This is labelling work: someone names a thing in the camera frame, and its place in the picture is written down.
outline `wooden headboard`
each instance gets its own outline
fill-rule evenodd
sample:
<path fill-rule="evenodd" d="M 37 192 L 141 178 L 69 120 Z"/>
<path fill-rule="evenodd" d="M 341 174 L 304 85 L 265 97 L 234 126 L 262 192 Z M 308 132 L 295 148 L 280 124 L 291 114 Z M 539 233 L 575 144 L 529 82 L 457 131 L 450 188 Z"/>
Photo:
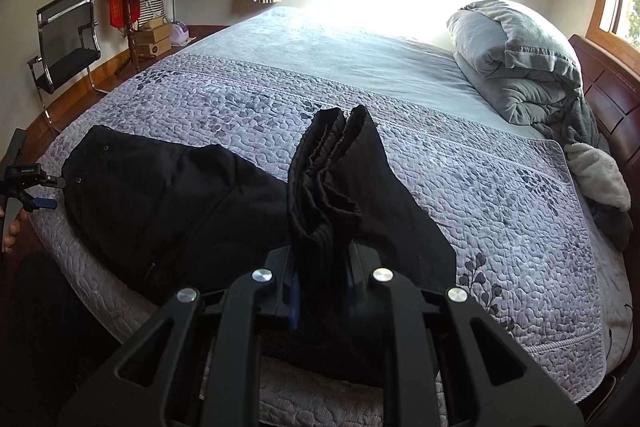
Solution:
<path fill-rule="evenodd" d="M 569 42 L 580 60 L 585 98 L 631 192 L 634 233 L 624 255 L 636 311 L 632 351 L 620 368 L 624 372 L 640 351 L 640 80 L 582 37 L 574 35 Z"/>

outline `bedspread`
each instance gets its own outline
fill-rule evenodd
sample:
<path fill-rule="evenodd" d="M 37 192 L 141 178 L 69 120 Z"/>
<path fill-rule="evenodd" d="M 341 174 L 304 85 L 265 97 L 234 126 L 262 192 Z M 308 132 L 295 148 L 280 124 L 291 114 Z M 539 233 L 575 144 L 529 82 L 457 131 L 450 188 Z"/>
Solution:
<path fill-rule="evenodd" d="M 84 113 L 41 162 L 47 171 L 59 172 L 89 128 L 104 124 L 194 146 L 219 143 L 285 180 L 313 113 L 359 103 L 376 121 L 390 167 L 456 251 L 458 284 L 572 400 L 586 397 L 606 371 L 600 290 L 564 153 L 551 140 L 515 136 L 307 74 L 183 53 L 152 66 Z M 34 195 L 61 197 L 43 187 Z M 82 301 L 123 340 L 154 307 L 73 238 L 63 209 L 60 204 L 56 211 L 35 214 L 36 231 Z M 310 411 L 314 421 L 322 417 L 325 425 L 337 425 L 337 411 L 348 416 L 342 425 L 379 423 L 377 390 L 358 388 L 356 396 L 318 400 L 317 389 L 299 388 L 283 396 L 286 385 L 277 383 L 277 373 L 291 379 L 296 370 L 276 371 L 273 364 L 279 362 L 263 367 L 260 394 L 262 417 L 270 423 L 290 425 L 292 408 Z M 322 381 L 321 387 L 332 385 L 342 384 Z M 363 399 L 362 393 L 371 395 Z M 369 404 L 365 412 L 362 400 Z"/>

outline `wooden window frame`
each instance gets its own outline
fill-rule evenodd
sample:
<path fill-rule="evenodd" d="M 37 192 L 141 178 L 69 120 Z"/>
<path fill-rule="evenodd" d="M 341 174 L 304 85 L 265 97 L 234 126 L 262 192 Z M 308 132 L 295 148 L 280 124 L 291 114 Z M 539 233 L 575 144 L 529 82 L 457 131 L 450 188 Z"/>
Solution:
<path fill-rule="evenodd" d="M 640 52 L 631 44 L 626 42 L 625 39 L 620 38 L 615 33 L 606 32 L 600 28 L 600 22 L 602 20 L 606 1 L 607 0 L 596 0 L 586 37 L 588 40 L 597 44 L 599 47 L 616 57 L 635 74 L 640 75 Z M 619 13 L 614 15 L 614 18 L 619 17 Z"/>

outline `metal screw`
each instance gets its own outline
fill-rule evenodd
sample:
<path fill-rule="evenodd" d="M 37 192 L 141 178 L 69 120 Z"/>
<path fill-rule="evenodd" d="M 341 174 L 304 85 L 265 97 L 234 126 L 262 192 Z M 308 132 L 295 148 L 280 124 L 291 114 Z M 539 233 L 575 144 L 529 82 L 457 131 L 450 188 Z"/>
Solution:
<path fill-rule="evenodd" d="M 373 279 L 378 282 L 389 282 L 394 278 L 394 273 L 388 268 L 376 268 L 373 270 Z"/>
<path fill-rule="evenodd" d="M 447 297 L 453 302 L 464 302 L 467 298 L 467 293 L 462 288 L 451 288 L 447 292 Z"/>
<path fill-rule="evenodd" d="M 255 282 L 269 282 L 273 277 L 273 273 L 268 268 L 258 268 L 251 274 L 251 279 Z"/>
<path fill-rule="evenodd" d="M 193 288 L 182 288 L 178 291 L 177 298 L 180 302 L 193 302 L 198 296 L 198 292 Z"/>

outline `white fluffy fabric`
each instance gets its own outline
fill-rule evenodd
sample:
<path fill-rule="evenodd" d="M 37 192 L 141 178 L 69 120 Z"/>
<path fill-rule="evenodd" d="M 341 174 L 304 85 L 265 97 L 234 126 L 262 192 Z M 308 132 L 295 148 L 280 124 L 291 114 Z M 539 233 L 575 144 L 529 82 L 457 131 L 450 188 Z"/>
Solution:
<path fill-rule="evenodd" d="M 631 194 L 616 161 L 606 152 L 586 143 L 564 146 L 566 163 L 575 174 L 582 193 L 598 203 L 628 212 Z"/>

